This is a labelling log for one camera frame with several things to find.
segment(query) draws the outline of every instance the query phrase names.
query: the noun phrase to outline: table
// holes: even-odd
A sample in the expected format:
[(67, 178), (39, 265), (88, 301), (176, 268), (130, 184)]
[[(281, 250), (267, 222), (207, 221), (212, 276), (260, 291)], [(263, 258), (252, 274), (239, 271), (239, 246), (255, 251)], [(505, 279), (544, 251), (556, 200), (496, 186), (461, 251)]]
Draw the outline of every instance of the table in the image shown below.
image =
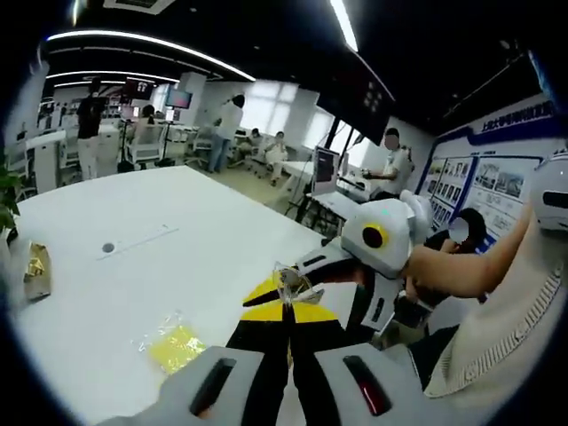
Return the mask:
[[(133, 415), (157, 399), (164, 373), (132, 341), (179, 310), (205, 344), (224, 345), (241, 300), (275, 262), (293, 264), (321, 238), (187, 167), (65, 186), (23, 201), (20, 212), (12, 249), (48, 246), (53, 293), (15, 312), (14, 329), (80, 423)], [(340, 318), (351, 311), (346, 289), (326, 289)], [(281, 415), (299, 420), (280, 424), (305, 424), (293, 393), (288, 386)]]
[(349, 220), (357, 214), (359, 205), (342, 193), (337, 191), (333, 193), (322, 193), (320, 195), (311, 196), (319, 205), (332, 211), (336, 216), (340, 217), (343, 221)]

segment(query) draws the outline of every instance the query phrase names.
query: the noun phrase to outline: black ceiling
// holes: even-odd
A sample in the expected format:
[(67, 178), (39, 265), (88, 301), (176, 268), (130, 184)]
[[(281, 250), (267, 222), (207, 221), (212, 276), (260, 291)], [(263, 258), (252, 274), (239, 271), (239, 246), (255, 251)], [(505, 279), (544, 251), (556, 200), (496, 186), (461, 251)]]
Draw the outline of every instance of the black ceiling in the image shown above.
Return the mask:
[[(523, 52), (543, 28), (555, 28), (546, 0), (534, 5), (497, 0), (343, 1), (361, 57), (396, 99), (393, 114), (418, 127), (439, 134), (540, 91)], [(355, 75), (366, 73), (363, 66), (353, 65), (328, 0), (177, 0), (157, 16), (105, 9), (102, 3), (89, 1), (76, 29), (158, 37), (207, 53), (255, 78), (292, 81), (316, 91), (333, 87), (334, 79), (344, 75), (341, 67), (353, 67)], [(53, 51), (51, 74), (120, 68), (179, 78), (191, 64), (210, 71), (214, 79), (244, 80), (149, 43), (98, 36), (56, 40), (47, 47)], [(67, 51), (76, 47), (88, 50)]]

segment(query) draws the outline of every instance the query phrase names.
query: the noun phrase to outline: yellow eye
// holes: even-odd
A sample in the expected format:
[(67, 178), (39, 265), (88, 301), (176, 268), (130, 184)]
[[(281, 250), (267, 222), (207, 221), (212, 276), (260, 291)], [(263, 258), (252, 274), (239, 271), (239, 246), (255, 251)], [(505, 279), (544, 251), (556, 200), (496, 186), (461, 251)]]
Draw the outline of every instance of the yellow eye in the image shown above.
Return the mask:
[(389, 242), (389, 234), (380, 225), (366, 224), (363, 228), (363, 241), (371, 249), (380, 249)]

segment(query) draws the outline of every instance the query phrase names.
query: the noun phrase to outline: person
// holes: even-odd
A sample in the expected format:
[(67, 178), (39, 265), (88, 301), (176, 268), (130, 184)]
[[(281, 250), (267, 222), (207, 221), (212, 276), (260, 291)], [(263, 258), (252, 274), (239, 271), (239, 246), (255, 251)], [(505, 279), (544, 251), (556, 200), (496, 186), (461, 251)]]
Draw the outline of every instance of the person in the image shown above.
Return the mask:
[(371, 195), (371, 201), (398, 198), (406, 187), (406, 182), (410, 176), (407, 169), (411, 166), (408, 153), (402, 149), (399, 140), (400, 134), (397, 129), (387, 129), (384, 134), (384, 144), (390, 152), (383, 171), (369, 171), (363, 174), (365, 179), (382, 180), (377, 193)]
[(282, 162), (288, 159), (288, 150), (284, 144), (284, 132), (276, 133), (274, 142), (266, 148), (266, 163), (272, 167), (271, 185), (276, 186), (282, 176)]
[(242, 160), (247, 155), (250, 155), (253, 151), (253, 148), (258, 148), (262, 141), (263, 136), (260, 134), (260, 131), (258, 129), (253, 129), (250, 132), (250, 136), (248, 136), (241, 142), (237, 142), (239, 158), (236, 159), (236, 162)]
[[(424, 247), (450, 254), (475, 254), (476, 249), (483, 243), (487, 236), (485, 220), (481, 214), (472, 208), (463, 209), (458, 213), (459, 217), (468, 224), (469, 234), (464, 241), (453, 241), (450, 232), (445, 229), (440, 231), (424, 242)], [(436, 290), (418, 287), (412, 279), (406, 280), (406, 295), (410, 300), (420, 299), (431, 307), (436, 307), (450, 295)]]
[(567, 247), (539, 229), (527, 205), (513, 231), (483, 255), (449, 256), (424, 246), (413, 251), (404, 274), (417, 285), (457, 297), (492, 293), (459, 327), (409, 348), (427, 396), (482, 407), (512, 395), (563, 310)]
[(79, 117), (79, 133), (77, 145), (79, 148), (79, 163), (83, 180), (97, 177), (97, 153), (99, 150), (99, 126), (104, 103), (98, 99), (100, 78), (92, 79), (89, 86), (89, 96), (81, 101), (77, 109)]
[(214, 123), (218, 127), (213, 135), (211, 152), (209, 153), (209, 166), (207, 168), (209, 173), (220, 173), (225, 168), (231, 141), (234, 140), (234, 135), (239, 124), (241, 124), (244, 105), (244, 95), (237, 95), (221, 107), (220, 116)]
[(138, 118), (138, 122), (134, 126), (134, 138), (139, 138), (148, 125), (155, 124), (154, 106), (146, 105), (142, 108), (142, 116)]

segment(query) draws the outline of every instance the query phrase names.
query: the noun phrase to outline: window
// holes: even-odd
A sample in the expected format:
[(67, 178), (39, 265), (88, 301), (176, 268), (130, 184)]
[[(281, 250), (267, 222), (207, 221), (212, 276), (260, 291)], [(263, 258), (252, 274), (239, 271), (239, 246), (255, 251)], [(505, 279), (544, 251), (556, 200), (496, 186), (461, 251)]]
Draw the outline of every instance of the window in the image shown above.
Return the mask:
[[(310, 127), (306, 133), (304, 140), (304, 146), (313, 149), (317, 145), (323, 146), (325, 140), (327, 139), (327, 134), (331, 130), (331, 125), (334, 118), (323, 110), (317, 110), (312, 118)], [(335, 134), (334, 140), (331, 143), (330, 149), (337, 153), (342, 153), (349, 133), (351, 132), (351, 126), (345, 122), (339, 122), (339, 127), (337, 127), (337, 133)], [(367, 148), (369, 146), (370, 140), (364, 138), (363, 141), (357, 145), (353, 145), (355, 139), (359, 136), (358, 131), (353, 131), (349, 146), (347, 147), (347, 152), (349, 153), (349, 164), (355, 167), (360, 167), (363, 163), (363, 159), (367, 153)]]
[(166, 105), (166, 97), (168, 96), (169, 89), (169, 84), (160, 84), (158, 87), (154, 88), (150, 102), (156, 111), (165, 111), (164, 107)]
[(312, 122), (306, 132), (304, 146), (313, 149), (317, 145), (323, 145), (327, 138), (327, 133), (331, 129), (333, 117), (324, 111), (316, 111), (313, 114)]
[(297, 90), (295, 84), (254, 82), (245, 94), (241, 127), (270, 135), (284, 130)]

